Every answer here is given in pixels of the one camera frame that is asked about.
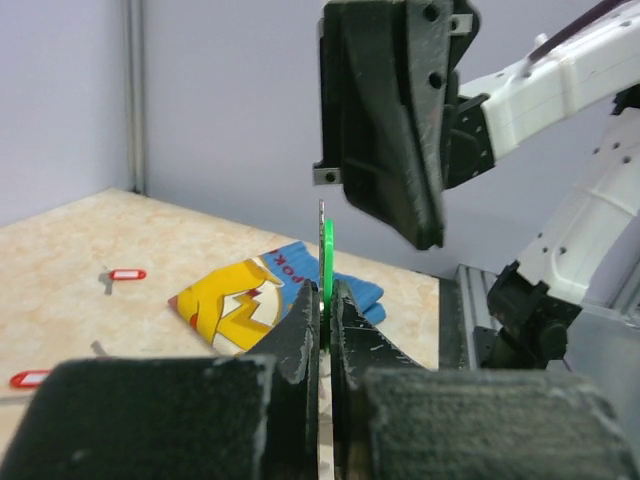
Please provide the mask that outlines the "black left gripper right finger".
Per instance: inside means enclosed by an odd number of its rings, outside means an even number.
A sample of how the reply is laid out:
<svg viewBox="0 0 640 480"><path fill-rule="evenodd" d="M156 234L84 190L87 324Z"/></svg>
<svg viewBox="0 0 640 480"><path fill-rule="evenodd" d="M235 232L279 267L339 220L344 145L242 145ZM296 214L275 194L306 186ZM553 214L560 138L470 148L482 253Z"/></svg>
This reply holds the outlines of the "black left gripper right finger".
<svg viewBox="0 0 640 480"><path fill-rule="evenodd" d="M336 281L329 308L339 479L634 479L616 415L588 379L428 370Z"/></svg>

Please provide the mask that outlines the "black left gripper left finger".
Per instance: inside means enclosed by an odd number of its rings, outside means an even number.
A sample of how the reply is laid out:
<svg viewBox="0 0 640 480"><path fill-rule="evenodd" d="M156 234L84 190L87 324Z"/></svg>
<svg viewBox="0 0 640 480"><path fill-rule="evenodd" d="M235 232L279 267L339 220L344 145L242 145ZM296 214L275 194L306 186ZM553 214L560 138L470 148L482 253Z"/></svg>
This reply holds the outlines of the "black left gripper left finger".
<svg viewBox="0 0 640 480"><path fill-rule="evenodd" d="M36 391L5 479L315 479L319 294L232 357L75 360Z"/></svg>

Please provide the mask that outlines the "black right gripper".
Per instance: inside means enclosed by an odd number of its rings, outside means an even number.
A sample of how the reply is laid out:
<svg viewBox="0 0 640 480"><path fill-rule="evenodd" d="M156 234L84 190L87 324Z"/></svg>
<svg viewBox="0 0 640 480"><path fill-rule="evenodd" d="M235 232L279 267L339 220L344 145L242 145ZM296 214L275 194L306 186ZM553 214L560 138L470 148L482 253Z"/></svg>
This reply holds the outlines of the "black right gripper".
<svg viewBox="0 0 640 480"><path fill-rule="evenodd" d="M479 12L468 1L330 1L318 27L314 183L342 184L353 206L418 250L442 245L444 185L495 165L482 110L489 95L463 93L457 71Z"/></svg>

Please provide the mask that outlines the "green key tag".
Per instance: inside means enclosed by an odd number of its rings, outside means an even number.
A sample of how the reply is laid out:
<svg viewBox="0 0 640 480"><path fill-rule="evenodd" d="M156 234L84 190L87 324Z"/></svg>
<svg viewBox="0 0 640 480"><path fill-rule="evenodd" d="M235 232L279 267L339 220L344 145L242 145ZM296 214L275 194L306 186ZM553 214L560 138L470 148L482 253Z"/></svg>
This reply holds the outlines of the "green key tag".
<svg viewBox="0 0 640 480"><path fill-rule="evenodd" d="M320 339L322 348L327 351L330 344L330 312L334 282L334 225L331 219L325 217L322 217L321 221L321 250L323 311L320 324Z"/></svg>

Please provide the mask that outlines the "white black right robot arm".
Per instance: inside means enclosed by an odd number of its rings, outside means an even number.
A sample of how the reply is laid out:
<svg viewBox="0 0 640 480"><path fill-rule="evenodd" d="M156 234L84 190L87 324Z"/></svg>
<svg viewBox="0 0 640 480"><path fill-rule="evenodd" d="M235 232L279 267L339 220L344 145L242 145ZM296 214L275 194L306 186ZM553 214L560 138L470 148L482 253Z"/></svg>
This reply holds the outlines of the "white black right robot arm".
<svg viewBox="0 0 640 480"><path fill-rule="evenodd" d="M318 184L414 248L442 246L444 194L539 141L523 206L550 209L488 293L474 363L561 360L593 278L639 214L639 5L601 1L521 59L462 81L468 1L328 1L319 20Z"/></svg>

